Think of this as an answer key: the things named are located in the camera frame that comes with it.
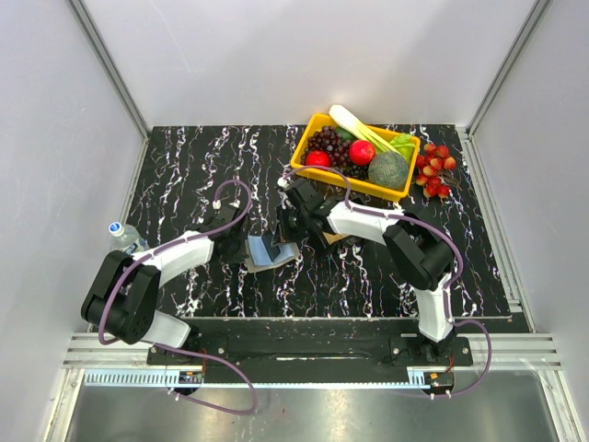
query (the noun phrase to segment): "red grapes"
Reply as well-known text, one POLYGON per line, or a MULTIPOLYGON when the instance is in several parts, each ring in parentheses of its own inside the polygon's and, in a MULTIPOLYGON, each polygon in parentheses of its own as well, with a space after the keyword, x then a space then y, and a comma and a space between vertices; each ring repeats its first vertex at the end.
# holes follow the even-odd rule
POLYGON ((321 131, 317 131, 307 140, 307 149, 301 158, 301 163, 305 164, 306 154, 313 150, 320 150, 328 154, 331 166, 337 171, 343 173, 346 177, 357 180, 368 179, 368 166, 356 166, 350 160, 350 146, 352 141, 344 141, 341 135, 335 132, 331 126, 323 126, 321 131))

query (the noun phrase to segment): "blue cloth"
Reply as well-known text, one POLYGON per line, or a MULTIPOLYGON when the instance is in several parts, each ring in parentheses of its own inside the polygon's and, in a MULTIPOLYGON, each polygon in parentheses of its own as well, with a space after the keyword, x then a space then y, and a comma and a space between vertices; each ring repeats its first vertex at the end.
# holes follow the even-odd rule
POLYGON ((268 255, 268 252, 266 251, 266 246, 264 246, 264 242, 261 240, 261 237, 249 235, 248 244, 249 255, 251 256, 251 260, 254 262, 254 264, 256 264, 259 267, 264 265, 273 265, 278 262, 290 260, 296 254, 296 244, 279 244, 278 248, 280 249, 280 253, 276 257, 276 259, 272 261, 270 259, 270 256, 268 255))

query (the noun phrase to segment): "green onion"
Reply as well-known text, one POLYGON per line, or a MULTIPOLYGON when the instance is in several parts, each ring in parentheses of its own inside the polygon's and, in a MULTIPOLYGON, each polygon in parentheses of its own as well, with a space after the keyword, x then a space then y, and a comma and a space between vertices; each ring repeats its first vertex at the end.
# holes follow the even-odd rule
POLYGON ((329 116, 333 121, 341 128, 354 135, 359 140, 365 140, 375 147, 376 152, 382 154, 383 152, 396 152, 399 151, 393 147, 388 141, 385 141, 380 136, 375 134, 373 131, 358 120, 349 110, 339 104, 334 104, 329 109, 329 116))

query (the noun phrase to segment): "plastic bottle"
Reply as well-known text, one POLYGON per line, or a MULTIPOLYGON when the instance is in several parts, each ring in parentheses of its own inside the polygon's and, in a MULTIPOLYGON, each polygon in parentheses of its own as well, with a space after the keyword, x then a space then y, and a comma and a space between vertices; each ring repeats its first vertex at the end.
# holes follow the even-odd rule
POLYGON ((141 235, 133 226, 116 222, 109 226, 109 232, 111 250, 120 250, 131 255, 137 251, 149 249, 147 241, 141 238, 141 235))

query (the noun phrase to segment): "table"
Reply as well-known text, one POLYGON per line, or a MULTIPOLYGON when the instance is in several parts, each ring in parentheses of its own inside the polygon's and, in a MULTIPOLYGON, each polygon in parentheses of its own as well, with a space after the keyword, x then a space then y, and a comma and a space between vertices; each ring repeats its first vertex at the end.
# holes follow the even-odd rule
MULTIPOLYGON (((452 125, 383 125, 447 145, 458 167, 460 189, 441 202, 413 185, 405 207, 423 206, 462 250, 465 272, 452 289, 455 316, 508 317, 507 299, 456 129, 452 125)), ((134 190, 128 222, 151 246, 169 241, 203 220, 217 186, 240 178, 250 186, 252 235, 272 228, 280 201, 275 183, 305 126, 173 126, 154 128, 134 190)), ((326 194, 341 189, 316 184, 326 194)), ((229 201, 244 198, 238 188, 229 201)), ((377 207, 391 202, 368 197, 377 207)), ((263 273, 243 264, 211 262, 190 269, 160 291, 158 308, 181 317, 414 317, 410 287, 397 280, 383 246, 343 242, 317 259, 305 242, 295 262, 263 273)))

